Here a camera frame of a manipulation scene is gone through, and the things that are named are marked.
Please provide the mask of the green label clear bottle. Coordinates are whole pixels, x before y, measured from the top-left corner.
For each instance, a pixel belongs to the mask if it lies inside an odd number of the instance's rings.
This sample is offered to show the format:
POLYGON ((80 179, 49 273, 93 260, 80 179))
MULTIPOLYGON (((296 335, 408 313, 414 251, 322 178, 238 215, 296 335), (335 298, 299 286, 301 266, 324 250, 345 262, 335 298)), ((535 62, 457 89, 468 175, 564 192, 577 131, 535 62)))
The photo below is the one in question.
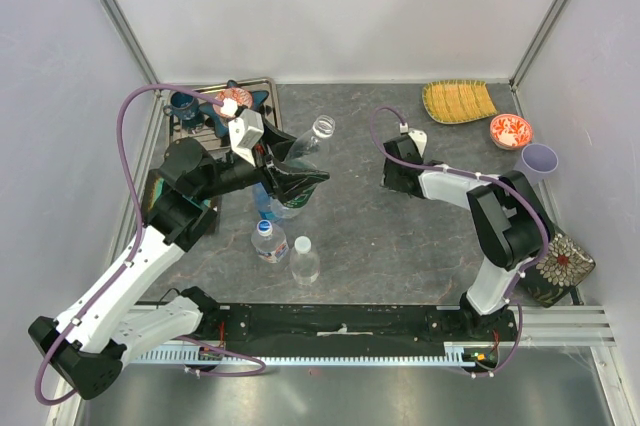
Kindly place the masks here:
MULTIPOLYGON (((311 128, 300 136, 289 149, 284 164, 301 169, 327 171, 330 156, 330 139, 335 132, 335 121, 327 115, 320 115, 311 128)), ((278 214, 290 219, 297 216, 311 199, 316 185, 311 185, 303 193, 284 204, 274 201, 278 214)))

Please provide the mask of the clear bottle white cap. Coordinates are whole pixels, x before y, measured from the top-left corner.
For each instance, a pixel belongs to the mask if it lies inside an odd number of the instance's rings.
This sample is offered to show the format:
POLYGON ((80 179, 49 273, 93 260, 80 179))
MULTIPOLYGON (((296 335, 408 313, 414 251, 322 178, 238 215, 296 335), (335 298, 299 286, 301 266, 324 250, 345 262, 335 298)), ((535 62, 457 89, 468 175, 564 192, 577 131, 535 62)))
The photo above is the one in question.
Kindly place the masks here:
POLYGON ((308 254, 300 254, 293 247, 289 269, 294 280, 301 286, 312 285, 320 274, 320 259, 313 245, 308 254))

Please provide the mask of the plain white bottle cap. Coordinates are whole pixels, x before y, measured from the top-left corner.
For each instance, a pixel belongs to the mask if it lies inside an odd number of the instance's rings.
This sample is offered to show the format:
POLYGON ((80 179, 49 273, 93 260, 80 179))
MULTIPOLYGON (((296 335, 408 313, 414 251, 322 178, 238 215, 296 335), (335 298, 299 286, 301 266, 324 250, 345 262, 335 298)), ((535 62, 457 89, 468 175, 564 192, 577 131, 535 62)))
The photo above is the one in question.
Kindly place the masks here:
POLYGON ((307 236, 299 236, 295 239, 294 248, 300 254, 308 254, 312 248, 311 240, 307 236))

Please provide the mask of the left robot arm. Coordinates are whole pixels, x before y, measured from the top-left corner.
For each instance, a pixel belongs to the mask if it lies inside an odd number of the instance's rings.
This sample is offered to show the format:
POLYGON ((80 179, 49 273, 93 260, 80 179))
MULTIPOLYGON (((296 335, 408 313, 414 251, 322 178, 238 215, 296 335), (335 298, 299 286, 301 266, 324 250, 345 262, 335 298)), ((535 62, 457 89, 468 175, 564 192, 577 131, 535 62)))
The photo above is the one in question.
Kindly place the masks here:
POLYGON ((244 155, 214 158, 192 137, 165 151, 155 175, 164 190, 137 214, 133 240, 96 283, 55 318, 40 316, 28 334, 43 355, 38 376, 52 367, 85 400, 106 391, 134 359, 173 339, 208 339, 219 328, 218 303, 198 287, 127 322, 142 294, 185 255, 216 221, 211 199, 256 183, 282 202, 311 192, 329 174, 311 163, 286 164, 294 137, 268 122, 249 131, 244 155))

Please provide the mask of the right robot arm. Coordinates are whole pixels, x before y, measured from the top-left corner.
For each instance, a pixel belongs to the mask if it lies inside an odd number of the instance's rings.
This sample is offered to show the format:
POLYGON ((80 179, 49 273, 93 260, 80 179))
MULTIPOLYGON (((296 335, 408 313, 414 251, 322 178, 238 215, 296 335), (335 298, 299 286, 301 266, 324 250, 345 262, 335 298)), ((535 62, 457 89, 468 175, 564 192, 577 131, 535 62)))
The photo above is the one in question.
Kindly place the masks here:
POLYGON ((546 254, 554 226, 522 172, 496 176, 426 163, 424 149, 408 133, 385 142, 383 186, 471 213, 484 259, 460 301, 465 309, 457 323, 465 337, 481 339, 494 327, 492 314, 508 304, 516 279, 546 254))

